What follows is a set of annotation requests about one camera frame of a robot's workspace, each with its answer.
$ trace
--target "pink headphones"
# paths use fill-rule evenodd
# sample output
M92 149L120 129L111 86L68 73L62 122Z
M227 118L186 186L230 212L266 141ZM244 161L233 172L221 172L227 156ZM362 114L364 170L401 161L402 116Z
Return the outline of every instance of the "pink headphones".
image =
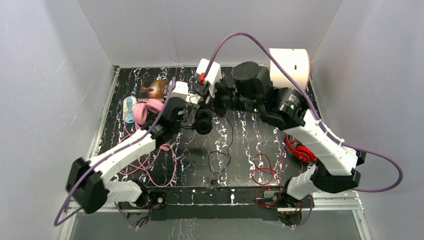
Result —
M137 103L132 111L132 117L138 125L143 125L146 123L148 111L157 113L163 107L164 104L160 100L151 98L148 101Z

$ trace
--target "black ear cushion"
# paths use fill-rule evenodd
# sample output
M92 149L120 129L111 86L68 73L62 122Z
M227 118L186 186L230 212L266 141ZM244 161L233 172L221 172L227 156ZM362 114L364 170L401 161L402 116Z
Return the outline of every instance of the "black ear cushion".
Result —
M194 119L196 119L196 120L200 120L200 119L212 120L212 112L209 111L206 108L200 108L196 111L196 115L194 115Z
M211 119L201 118L194 123L194 129L201 135L206 135L212 131Z

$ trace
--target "gray wall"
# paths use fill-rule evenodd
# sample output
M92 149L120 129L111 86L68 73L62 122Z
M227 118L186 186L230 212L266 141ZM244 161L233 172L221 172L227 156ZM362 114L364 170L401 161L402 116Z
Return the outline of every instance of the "gray wall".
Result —
M312 61L323 115L347 142L401 165L401 185L360 195L374 239L423 239L424 2L345 0ZM394 167L368 156L361 187L388 186Z
M0 238L56 239L113 66L76 0L2 1L0 66Z
M266 47L303 48L312 57L343 0L78 1L114 65L151 67L197 65L239 31ZM245 37L230 40L217 59L270 63Z

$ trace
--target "book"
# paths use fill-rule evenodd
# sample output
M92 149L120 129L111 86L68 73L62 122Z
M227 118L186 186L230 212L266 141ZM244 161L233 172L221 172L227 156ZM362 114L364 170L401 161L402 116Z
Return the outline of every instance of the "book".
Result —
M164 101L168 94L170 81L168 80L143 80L136 94L137 100L157 99Z

